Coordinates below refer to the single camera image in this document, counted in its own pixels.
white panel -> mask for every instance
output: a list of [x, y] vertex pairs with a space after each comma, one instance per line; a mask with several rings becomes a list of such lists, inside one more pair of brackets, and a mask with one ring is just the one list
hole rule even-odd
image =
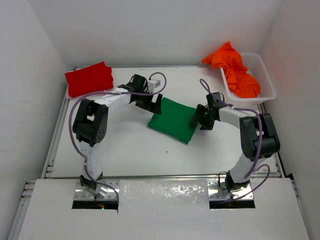
[[[260, 181], [255, 178], [252, 185]], [[178, 182], [183, 187], [188, 185]], [[19, 240], [308, 239], [288, 178], [268, 179], [254, 193], [255, 208], [250, 209], [209, 210], [208, 202], [204, 209], [195, 193], [191, 197], [164, 197], [163, 190], [172, 182], [162, 184], [163, 187], [152, 181], [121, 182], [117, 214], [115, 210], [71, 209], [76, 180], [37, 180]], [[134, 192], [125, 195], [124, 189]]]
[[28, 0], [68, 67], [195, 65], [224, 42], [257, 52], [282, 0]]
[[[163, 72], [168, 81], [163, 96], [187, 106], [207, 104], [207, 92], [199, 78], [207, 80], [213, 92], [225, 93], [220, 71], [201, 67], [113, 68], [114, 85], [128, 83], [134, 74], [148, 78], [157, 71]], [[162, 80], [160, 75], [154, 77]], [[78, 177], [82, 173], [84, 160], [74, 150], [68, 131], [74, 102], [71, 100], [68, 107], [52, 177]], [[256, 105], [247, 107], [257, 109]], [[216, 122], [211, 131], [198, 127], [186, 145], [147, 128], [152, 115], [132, 103], [108, 116], [106, 136], [101, 142], [104, 176], [218, 174], [230, 170], [242, 154], [240, 131], [228, 123]], [[274, 157], [266, 163], [273, 173], [277, 172]]]
[[320, 239], [320, 1], [287, 0], [262, 56], [277, 85], [267, 102], [281, 142], [287, 174], [293, 173], [310, 237]]
[[66, 89], [66, 67], [26, 0], [0, 1], [0, 239], [22, 190], [40, 177]]

red cloth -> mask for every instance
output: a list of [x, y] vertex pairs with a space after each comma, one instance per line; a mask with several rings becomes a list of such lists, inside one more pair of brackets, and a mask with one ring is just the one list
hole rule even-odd
[[229, 41], [215, 53], [206, 56], [202, 63], [209, 64], [212, 68], [223, 68], [230, 91], [238, 97], [256, 98], [259, 95], [259, 82], [247, 73], [248, 68], [243, 65], [241, 55]]
[[65, 78], [69, 84], [68, 93], [70, 97], [78, 96], [112, 89], [114, 87], [111, 67], [100, 62], [80, 70], [67, 72]]

table surface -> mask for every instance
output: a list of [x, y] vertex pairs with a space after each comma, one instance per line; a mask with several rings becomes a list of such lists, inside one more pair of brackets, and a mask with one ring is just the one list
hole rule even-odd
[[[207, 92], [199, 83], [205, 79], [212, 92], [225, 93], [219, 69], [206, 67], [148, 67], [113, 68], [114, 86], [126, 84], [134, 74], [148, 78], [154, 72], [167, 77], [163, 96], [178, 103], [196, 108], [206, 105]], [[154, 76], [163, 81], [161, 75]], [[71, 99], [59, 139], [52, 177], [78, 177], [82, 174], [83, 158], [72, 146], [68, 132], [68, 117], [75, 103]], [[257, 110], [257, 105], [246, 105]], [[210, 175], [230, 170], [238, 161], [242, 150], [240, 131], [223, 122], [216, 122], [211, 131], [196, 129], [188, 145], [167, 135], [147, 128], [152, 113], [133, 103], [120, 107], [108, 116], [106, 136], [100, 153], [104, 176], [168, 176]], [[266, 161], [271, 172], [277, 173], [276, 158]]]
[[201, 180], [121, 181], [118, 214], [72, 209], [76, 182], [36, 181], [19, 240], [309, 239], [289, 178], [269, 178], [253, 193], [255, 208], [212, 210]]

white laundry basket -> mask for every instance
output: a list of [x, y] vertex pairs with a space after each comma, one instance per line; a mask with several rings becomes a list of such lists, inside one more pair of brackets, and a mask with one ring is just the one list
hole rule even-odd
[[241, 98], [236, 96], [228, 88], [227, 79], [223, 68], [221, 68], [221, 74], [223, 83], [226, 89], [226, 93], [232, 101], [243, 104], [261, 104], [267, 100], [275, 99], [277, 94], [275, 87], [268, 74], [266, 66], [262, 58], [256, 53], [240, 53], [242, 57], [243, 65], [248, 68], [248, 74], [251, 74], [260, 84], [260, 94], [255, 98]]

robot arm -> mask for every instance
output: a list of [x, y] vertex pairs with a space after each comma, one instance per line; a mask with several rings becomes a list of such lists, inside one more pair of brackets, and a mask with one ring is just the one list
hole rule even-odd
[[[218, 99], [220, 93], [213, 93]], [[257, 116], [235, 110], [225, 106], [221, 101], [216, 100], [211, 94], [206, 96], [207, 106], [198, 104], [192, 123], [200, 124], [201, 130], [212, 130], [215, 121], [228, 123], [240, 129], [242, 155], [236, 165], [227, 172], [225, 178], [225, 189], [228, 192], [235, 191], [245, 187], [250, 180], [245, 175], [249, 172], [254, 164], [259, 145], [259, 124]], [[280, 150], [280, 142], [277, 131], [269, 113], [261, 113], [262, 122], [262, 145], [256, 167], [264, 162], [266, 158], [271, 157]]]
[[136, 102], [135, 105], [139, 108], [161, 114], [162, 94], [158, 95], [156, 102], [152, 102], [153, 95], [130, 94], [152, 94], [159, 86], [159, 80], [147, 80], [145, 77], [135, 74], [129, 83], [118, 86], [98, 100], [84, 99], [81, 101], [72, 131], [80, 142], [81, 152], [86, 156], [80, 176], [82, 184], [95, 190], [96, 183], [92, 179], [98, 180], [102, 177], [99, 152], [100, 142], [107, 132], [108, 115], [115, 109], [132, 102]]

